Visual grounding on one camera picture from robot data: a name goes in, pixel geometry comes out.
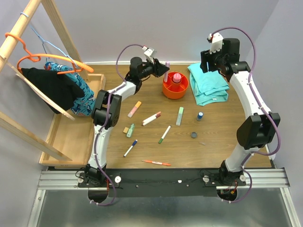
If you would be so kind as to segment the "orange cap highlighter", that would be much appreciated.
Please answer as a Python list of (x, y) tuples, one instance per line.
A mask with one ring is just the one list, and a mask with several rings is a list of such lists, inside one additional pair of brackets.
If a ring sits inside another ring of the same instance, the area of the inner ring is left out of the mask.
[(135, 106), (131, 109), (127, 117), (132, 118), (132, 116), (135, 114), (135, 112), (138, 110), (138, 108), (141, 106), (141, 101), (138, 101)]

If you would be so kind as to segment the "green highlighter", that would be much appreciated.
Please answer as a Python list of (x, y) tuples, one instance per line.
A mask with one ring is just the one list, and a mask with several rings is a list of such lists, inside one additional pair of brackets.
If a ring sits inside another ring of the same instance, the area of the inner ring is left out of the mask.
[(179, 110), (178, 110), (178, 115), (177, 115), (177, 120), (176, 120), (176, 125), (177, 126), (181, 125), (183, 112), (184, 112), (184, 107), (180, 107)]

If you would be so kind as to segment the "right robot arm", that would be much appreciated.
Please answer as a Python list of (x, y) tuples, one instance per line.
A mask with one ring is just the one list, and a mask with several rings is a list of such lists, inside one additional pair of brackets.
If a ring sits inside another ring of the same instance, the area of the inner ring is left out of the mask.
[(200, 68), (204, 73), (217, 71), (227, 79), (240, 99), (246, 118), (236, 132), (234, 151), (219, 168), (219, 183), (230, 185), (240, 180), (249, 159), (273, 140), (280, 116), (264, 103), (248, 63), (240, 61), (239, 39), (223, 38), (216, 33), (207, 40), (211, 47), (201, 52)]

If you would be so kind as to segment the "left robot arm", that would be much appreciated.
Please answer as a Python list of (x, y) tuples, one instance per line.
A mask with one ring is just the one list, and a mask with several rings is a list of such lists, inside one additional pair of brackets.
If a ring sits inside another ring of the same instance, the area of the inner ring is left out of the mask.
[(122, 102), (135, 95), (141, 88), (143, 80), (150, 75), (158, 78), (169, 71), (169, 66), (158, 59), (143, 61), (133, 57), (129, 71), (121, 85), (111, 90), (100, 90), (93, 107), (91, 117), (94, 124), (94, 140), (91, 156), (84, 167), (84, 184), (101, 186), (109, 177), (105, 173), (107, 165), (107, 147), (110, 133), (120, 116)]

